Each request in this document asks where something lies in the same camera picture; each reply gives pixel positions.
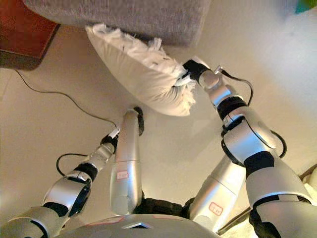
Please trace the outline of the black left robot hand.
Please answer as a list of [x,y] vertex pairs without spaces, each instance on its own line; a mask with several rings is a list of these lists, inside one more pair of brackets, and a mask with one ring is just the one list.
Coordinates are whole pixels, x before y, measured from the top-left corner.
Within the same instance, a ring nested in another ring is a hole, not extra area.
[[110,143],[114,147],[114,152],[117,149],[117,143],[119,139],[120,129],[115,128],[111,133],[107,134],[100,142],[101,145]]

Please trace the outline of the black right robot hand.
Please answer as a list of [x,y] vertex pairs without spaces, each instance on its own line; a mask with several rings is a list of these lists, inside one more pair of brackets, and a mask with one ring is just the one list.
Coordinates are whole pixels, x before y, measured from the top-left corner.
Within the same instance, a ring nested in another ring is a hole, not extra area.
[[183,64],[185,69],[185,74],[182,79],[189,77],[191,80],[199,81],[200,76],[205,71],[210,71],[211,69],[205,65],[199,58],[192,58]]

